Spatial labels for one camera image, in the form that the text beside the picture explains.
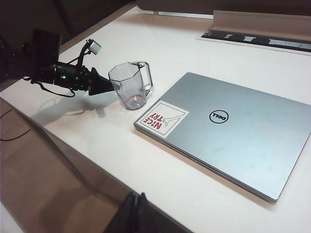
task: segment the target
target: laptop lid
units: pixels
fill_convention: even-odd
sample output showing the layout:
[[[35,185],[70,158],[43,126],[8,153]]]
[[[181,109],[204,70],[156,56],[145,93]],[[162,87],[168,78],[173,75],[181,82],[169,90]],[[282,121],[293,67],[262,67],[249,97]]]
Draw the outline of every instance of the laptop lid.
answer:
[[[277,201],[310,135],[311,106],[187,73],[134,126]]]

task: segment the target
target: black cable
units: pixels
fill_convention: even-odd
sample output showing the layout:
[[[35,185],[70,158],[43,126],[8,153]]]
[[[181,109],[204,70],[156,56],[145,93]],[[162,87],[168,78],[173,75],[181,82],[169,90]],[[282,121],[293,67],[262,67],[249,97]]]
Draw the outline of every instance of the black cable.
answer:
[[[88,54],[91,54],[91,51],[86,52],[83,56],[88,55]],[[67,62],[67,64],[70,64],[70,63],[72,63],[78,59],[79,59],[79,57],[76,57],[75,59],[71,60],[70,62]]]
[[[73,95],[72,95],[72,96],[68,96],[68,95],[63,95],[63,94],[59,94],[59,93],[55,93],[55,92],[53,92],[53,91],[50,91],[49,89],[46,89],[42,83],[36,82],[36,84],[39,84],[39,86],[41,87],[41,89],[42,89],[43,91],[47,91],[47,92],[53,93],[53,94],[58,95],[58,96],[63,96],[63,97],[72,98],[72,97],[74,97],[74,96],[76,95],[76,93],[74,93],[74,91],[73,91],[71,88],[68,88],[68,89],[69,89],[69,91],[70,91]]]
[[[0,116],[0,119],[1,119],[2,117],[4,117],[6,114],[8,114],[10,111],[12,111],[12,109],[10,109],[10,110],[7,111],[5,114],[3,114],[2,116]],[[22,133],[20,136],[17,136],[17,137],[14,137],[14,138],[10,138],[10,139],[2,139],[2,138],[0,138],[0,141],[3,141],[3,142],[13,141],[13,140],[15,140],[15,139],[18,139],[18,138],[24,136],[24,135],[25,135],[26,133],[28,133],[29,131],[30,131],[30,130],[27,130],[26,132]]]

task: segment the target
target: camera rig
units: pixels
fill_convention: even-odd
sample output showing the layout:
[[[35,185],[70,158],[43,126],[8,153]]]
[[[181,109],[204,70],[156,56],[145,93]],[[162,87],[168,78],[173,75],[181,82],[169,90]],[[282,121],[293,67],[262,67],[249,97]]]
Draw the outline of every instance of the camera rig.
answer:
[[[68,63],[58,61],[61,36],[35,29],[32,43],[25,43],[22,52],[10,48],[4,38],[0,37],[0,75],[9,79],[24,79],[39,84],[42,90],[54,93],[43,86],[43,83],[68,88],[73,97],[74,91],[88,91],[90,96],[113,91],[110,80],[100,76],[95,68],[89,71],[83,64],[87,54],[97,54],[101,46],[89,39],[83,46],[80,55]]]

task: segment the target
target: desk surface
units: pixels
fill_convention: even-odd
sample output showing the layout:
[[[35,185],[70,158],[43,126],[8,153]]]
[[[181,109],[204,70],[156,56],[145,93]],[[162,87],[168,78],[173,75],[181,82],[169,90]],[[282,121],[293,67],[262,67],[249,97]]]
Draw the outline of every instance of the desk surface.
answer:
[[[114,92],[74,98],[21,80],[1,97],[196,233],[310,232],[311,139],[276,205],[271,205],[135,130],[133,122],[186,72],[311,104],[311,56],[196,40],[210,19],[144,15],[133,8],[89,38],[101,44],[85,57],[107,77],[126,61],[148,61],[155,91],[136,111]],[[79,54],[81,41],[60,56]],[[48,86],[55,91],[61,88]]]

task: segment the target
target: nice try sticker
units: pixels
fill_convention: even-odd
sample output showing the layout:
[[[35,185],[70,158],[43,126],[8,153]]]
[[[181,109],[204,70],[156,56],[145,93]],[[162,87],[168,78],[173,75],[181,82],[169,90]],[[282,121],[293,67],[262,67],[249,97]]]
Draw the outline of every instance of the nice try sticker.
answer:
[[[189,112],[160,100],[150,111],[143,115],[138,125],[166,138]]]

